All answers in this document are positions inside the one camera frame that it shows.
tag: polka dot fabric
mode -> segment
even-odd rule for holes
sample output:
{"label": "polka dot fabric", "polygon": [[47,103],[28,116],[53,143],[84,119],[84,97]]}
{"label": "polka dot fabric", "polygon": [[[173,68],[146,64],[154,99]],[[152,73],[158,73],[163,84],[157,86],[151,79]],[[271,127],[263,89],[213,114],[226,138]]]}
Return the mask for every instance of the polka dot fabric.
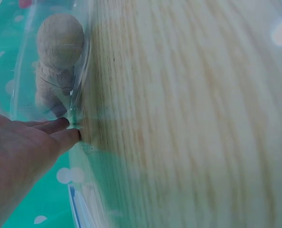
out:
{"label": "polka dot fabric", "polygon": [[[16,58],[29,11],[30,8],[20,8],[18,0],[3,0],[0,4],[0,108],[5,113],[10,111]],[[68,154],[64,154],[33,187],[3,227],[73,228],[67,184],[82,179],[82,171],[70,169]]]}

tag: clear plastic bag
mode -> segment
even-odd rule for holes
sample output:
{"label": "clear plastic bag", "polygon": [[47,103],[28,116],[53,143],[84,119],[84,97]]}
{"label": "clear plastic bag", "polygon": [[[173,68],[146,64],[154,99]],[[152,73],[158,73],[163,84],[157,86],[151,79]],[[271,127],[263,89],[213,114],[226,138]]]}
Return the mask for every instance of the clear plastic bag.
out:
{"label": "clear plastic bag", "polygon": [[41,0],[30,5],[15,66],[11,119],[70,116],[86,76],[89,9],[88,0]]}

